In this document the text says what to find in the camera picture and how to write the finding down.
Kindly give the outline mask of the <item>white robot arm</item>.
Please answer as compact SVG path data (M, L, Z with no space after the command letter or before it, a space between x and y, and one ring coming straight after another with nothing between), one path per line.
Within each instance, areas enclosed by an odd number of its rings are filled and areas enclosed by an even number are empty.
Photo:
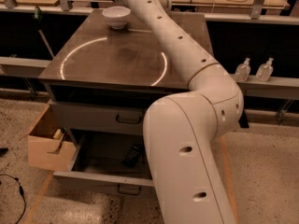
M164 224L236 224L211 141L238 123L243 94L230 74L164 11L160 0L113 0L156 36L188 89L154 102L144 144Z

